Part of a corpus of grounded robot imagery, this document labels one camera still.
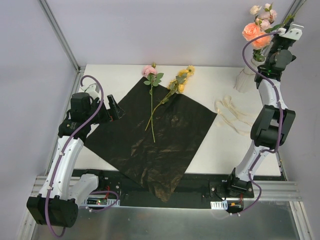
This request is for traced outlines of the peach rose pair stem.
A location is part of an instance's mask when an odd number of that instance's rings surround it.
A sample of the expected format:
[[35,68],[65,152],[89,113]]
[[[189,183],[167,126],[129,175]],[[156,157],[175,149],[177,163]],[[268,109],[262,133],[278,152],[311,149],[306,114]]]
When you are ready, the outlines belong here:
[[[265,31],[261,31],[260,27],[255,23],[247,24],[243,31],[242,35],[246,41],[251,41],[257,37],[265,35]],[[263,49],[266,48],[271,43],[272,37],[270,35],[259,38],[251,43],[253,48],[253,59],[257,62],[264,62],[265,57],[263,56]]]

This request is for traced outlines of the pink rose cluster stem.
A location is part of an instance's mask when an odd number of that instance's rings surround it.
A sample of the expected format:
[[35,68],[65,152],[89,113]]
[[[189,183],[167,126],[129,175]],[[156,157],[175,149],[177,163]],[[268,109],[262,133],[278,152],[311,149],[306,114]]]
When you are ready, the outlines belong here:
[[255,22],[255,24],[259,26],[262,32],[267,32],[267,29],[269,29],[276,21],[277,16],[278,13],[273,8],[273,3],[266,3],[264,6],[262,6],[262,9],[260,10],[259,23]]

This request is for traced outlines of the pale pink bud stem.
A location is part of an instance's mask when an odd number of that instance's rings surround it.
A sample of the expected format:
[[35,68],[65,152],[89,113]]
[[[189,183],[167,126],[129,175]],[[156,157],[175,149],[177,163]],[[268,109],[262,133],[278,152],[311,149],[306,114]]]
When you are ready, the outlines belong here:
[[279,24],[272,25],[270,28],[266,30],[267,33],[278,30],[281,27],[289,26],[296,17],[298,11],[302,8],[302,6],[307,2],[307,0],[294,0],[286,11],[283,19]]

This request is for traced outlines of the black wrapping paper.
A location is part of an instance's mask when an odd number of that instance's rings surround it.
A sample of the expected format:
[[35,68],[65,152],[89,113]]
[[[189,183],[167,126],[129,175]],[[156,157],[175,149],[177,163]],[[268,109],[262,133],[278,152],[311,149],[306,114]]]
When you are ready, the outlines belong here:
[[196,155],[216,114],[183,94],[155,112],[168,90],[140,79],[119,102],[124,115],[100,124],[85,147],[119,172],[167,202]]

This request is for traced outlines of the pink rose green stem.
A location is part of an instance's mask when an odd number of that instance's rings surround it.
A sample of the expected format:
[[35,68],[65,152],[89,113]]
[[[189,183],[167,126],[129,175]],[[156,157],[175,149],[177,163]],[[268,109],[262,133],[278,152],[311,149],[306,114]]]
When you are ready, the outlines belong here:
[[151,127],[152,140],[155,143],[155,132],[153,125],[153,114],[154,114],[154,101],[153,101],[153,90],[155,87],[158,87],[162,81],[164,73],[158,72],[157,64],[153,62],[151,65],[146,65],[142,70],[142,76],[146,78],[143,82],[144,85],[149,86],[149,95],[150,95],[150,117],[145,127],[145,131],[148,130],[148,127]]

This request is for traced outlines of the cream rose stem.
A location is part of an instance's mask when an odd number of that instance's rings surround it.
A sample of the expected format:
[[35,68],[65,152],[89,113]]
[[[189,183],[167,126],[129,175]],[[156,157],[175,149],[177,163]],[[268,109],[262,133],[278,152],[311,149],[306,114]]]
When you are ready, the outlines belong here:
[[250,9],[250,14],[254,16],[254,21],[259,24],[260,23],[260,11],[262,9],[262,6],[254,5]]

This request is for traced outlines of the cream printed ribbon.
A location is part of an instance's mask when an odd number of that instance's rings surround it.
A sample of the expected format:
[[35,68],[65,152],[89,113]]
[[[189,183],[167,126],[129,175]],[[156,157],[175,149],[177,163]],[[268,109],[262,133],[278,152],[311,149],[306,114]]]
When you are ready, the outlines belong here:
[[230,95],[214,102],[218,120],[217,127],[228,126],[241,136],[249,136],[253,126],[255,113],[245,112],[237,107]]

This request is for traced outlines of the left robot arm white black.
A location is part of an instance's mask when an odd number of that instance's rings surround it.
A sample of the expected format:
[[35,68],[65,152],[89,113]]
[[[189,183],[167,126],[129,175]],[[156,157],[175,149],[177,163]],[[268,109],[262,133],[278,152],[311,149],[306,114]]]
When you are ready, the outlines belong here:
[[74,186],[70,181],[91,126],[113,122],[124,115],[112,95],[107,100],[109,108],[97,93],[72,95],[70,109],[58,128],[57,147],[45,183],[38,195],[30,196],[26,203],[37,224],[70,228],[90,193],[99,195],[105,191],[105,181],[93,173],[83,174]]

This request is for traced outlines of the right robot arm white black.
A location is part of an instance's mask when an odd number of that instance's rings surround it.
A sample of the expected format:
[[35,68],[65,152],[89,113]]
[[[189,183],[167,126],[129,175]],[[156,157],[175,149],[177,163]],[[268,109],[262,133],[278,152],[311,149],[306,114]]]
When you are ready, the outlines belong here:
[[278,152],[296,117],[295,111],[288,109],[284,103],[280,89],[283,71],[296,59],[288,50],[295,40],[280,36],[279,31],[274,32],[273,36],[265,63],[253,70],[263,107],[250,131],[250,147],[226,181],[228,197],[254,197],[250,191],[257,169],[268,154]]

